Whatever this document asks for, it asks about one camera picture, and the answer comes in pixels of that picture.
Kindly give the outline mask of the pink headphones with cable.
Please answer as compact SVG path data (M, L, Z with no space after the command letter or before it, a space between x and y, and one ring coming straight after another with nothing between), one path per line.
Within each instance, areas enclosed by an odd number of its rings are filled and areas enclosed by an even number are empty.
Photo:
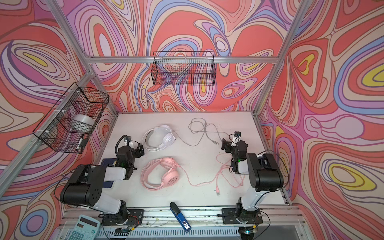
M160 191L162 189L172 187L174 186L179 180L180 180L180 173L179 170L182 170L184 172L185 177L187 178L187 182L190 186L192 187L202 187L205 185L209 185L211 183L215 183L216 189L215 192L216 194L220 193L220 188L219 188L219 177L223 177L224 180L229 184L230 187L237 189L240 188L244 185L245 183L245 178L244 177L234 177L234 180L236 184L233 184L229 181L229 179L225 176L224 170L229 170L230 169L230 161L227 160L225 162L219 161L219 157L223 156L224 154L218 154L216 156L216 162L221 164L219 170L216 172L214 178L211 181L207 182L201 182L197 184L193 184L190 181L188 172L173 158L171 157L164 157L160 159L155 159L147 163L144 168L141 171L140 175L140 182L141 185L149 190L149 191ZM149 176L150 174L158 167L162 167L163 169L166 170L166 172L162 175L160 178L159 183L151 183L149 181Z

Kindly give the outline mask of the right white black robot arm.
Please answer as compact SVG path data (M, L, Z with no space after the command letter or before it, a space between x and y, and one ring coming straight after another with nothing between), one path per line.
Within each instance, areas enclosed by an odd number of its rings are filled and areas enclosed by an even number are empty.
M231 154L230 173L246 175L250 188L239 197L234 208L224 208L218 216L223 224L255 224L263 222L260 204L268 193L279 191L284 186L284 177L272 154L248 153L248 144L243 140L222 140L222 150Z

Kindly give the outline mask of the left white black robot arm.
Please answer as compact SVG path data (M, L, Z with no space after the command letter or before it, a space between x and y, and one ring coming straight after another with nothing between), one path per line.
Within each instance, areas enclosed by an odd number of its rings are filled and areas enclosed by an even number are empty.
M124 200L111 197L103 192L103 188L105 182L129 180L137 170L135 160L145 155L144 147L140 143L136 148L129 145L115 147L115 154L116 164L112 167L80 165L61 191L60 201L100 212L104 226L136 228L142 223L139 212L131 213Z

